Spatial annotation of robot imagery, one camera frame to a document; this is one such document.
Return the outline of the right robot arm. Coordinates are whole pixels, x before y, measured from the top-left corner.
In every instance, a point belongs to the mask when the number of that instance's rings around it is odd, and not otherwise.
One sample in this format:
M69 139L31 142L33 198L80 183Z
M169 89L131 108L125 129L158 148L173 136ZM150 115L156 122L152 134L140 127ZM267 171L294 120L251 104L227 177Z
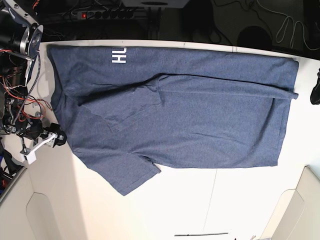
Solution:
M28 88L35 64L40 64L39 47L44 27L37 20L37 0L0 2L0 133L38 141L56 135L52 147L62 146L67 137L61 127L43 125L50 105L31 95Z

